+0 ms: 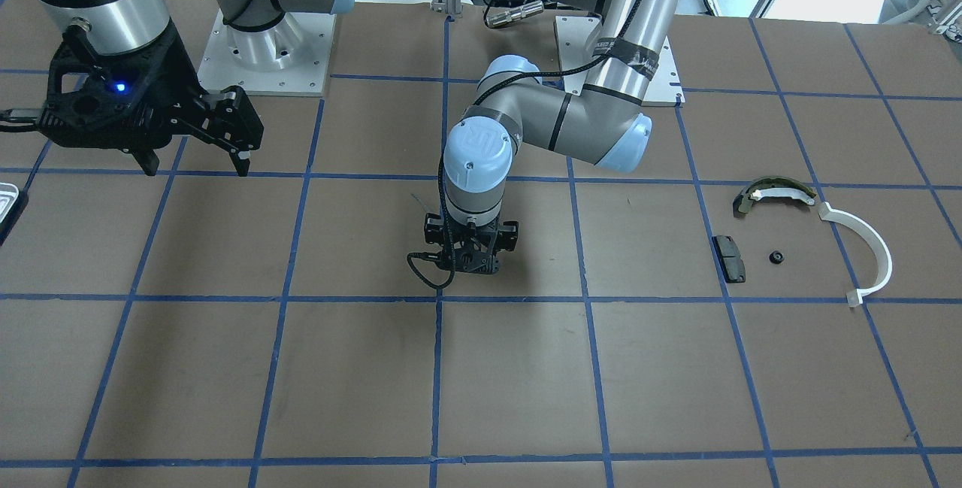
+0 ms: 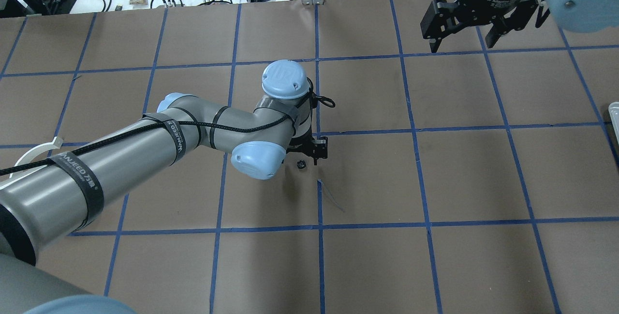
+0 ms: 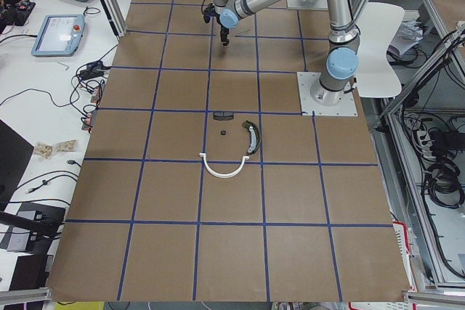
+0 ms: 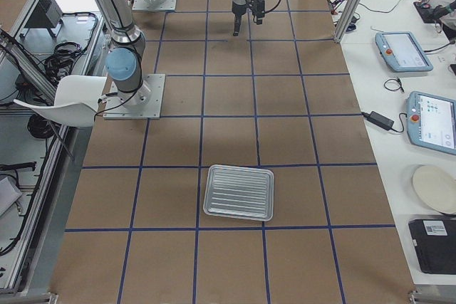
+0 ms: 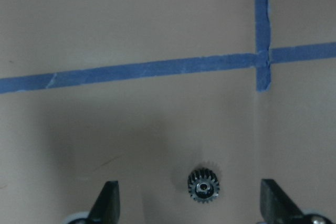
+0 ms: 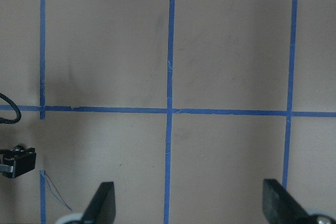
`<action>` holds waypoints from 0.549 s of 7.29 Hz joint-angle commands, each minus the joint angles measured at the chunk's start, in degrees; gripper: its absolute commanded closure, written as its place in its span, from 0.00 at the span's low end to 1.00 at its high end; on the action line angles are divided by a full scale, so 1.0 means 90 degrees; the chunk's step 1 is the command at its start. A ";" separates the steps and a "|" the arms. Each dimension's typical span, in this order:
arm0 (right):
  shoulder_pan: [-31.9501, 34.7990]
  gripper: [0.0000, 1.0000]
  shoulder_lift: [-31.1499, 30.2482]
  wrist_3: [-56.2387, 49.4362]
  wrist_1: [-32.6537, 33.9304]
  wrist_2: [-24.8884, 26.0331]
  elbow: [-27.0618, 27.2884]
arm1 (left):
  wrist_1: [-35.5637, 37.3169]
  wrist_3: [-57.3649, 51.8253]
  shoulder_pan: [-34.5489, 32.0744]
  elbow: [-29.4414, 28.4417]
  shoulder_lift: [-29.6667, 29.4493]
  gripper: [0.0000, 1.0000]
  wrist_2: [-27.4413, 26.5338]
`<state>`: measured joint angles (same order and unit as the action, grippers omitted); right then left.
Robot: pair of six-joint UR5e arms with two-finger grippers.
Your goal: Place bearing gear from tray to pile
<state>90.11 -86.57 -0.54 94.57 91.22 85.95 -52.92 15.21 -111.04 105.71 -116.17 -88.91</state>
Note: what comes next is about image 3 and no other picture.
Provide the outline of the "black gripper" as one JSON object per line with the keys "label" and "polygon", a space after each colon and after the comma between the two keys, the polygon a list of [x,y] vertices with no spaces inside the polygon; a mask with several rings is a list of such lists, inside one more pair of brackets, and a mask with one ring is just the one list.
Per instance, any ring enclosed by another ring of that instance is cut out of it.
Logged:
{"label": "black gripper", "polygon": [[230,33],[230,30],[223,26],[220,22],[220,14],[217,13],[215,10],[215,7],[212,3],[208,4],[203,10],[202,10],[202,15],[203,15],[203,21],[206,24],[209,24],[212,19],[215,19],[217,24],[220,26],[220,39],[222,42],[223,46],[227,46],[230,42],[228,36]]}

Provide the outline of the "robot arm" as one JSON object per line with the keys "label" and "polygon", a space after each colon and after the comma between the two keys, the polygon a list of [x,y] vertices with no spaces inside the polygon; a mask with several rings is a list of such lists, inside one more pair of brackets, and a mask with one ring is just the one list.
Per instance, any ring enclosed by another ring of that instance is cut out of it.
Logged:
{"label": "robot arm", "polygon": [[[220,26],[223,45],[229,44],[230,29],[247,17],[255,15],[282,0],[213,0],[202,9],[203,20],[216,20]],[[352,11],[351,0],[285,0],[291,9],[327,11],[329,18],[328,41],[330,49],[325,70],[310,88],[312,98],[320,105],[338,104],[348,93],[346,85],[359,66],[357,55],[360,31]]]}

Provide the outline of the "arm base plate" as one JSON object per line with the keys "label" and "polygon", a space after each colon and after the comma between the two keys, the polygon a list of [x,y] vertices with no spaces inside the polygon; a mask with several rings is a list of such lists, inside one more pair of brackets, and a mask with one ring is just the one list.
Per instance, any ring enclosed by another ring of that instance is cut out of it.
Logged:
{"label": "arm base plate", "polygon": [[357,108],[350,84],[337,92],[327,91],[320,84],[319,72],[298,72],[299,99],[303,116],[357,117]]}

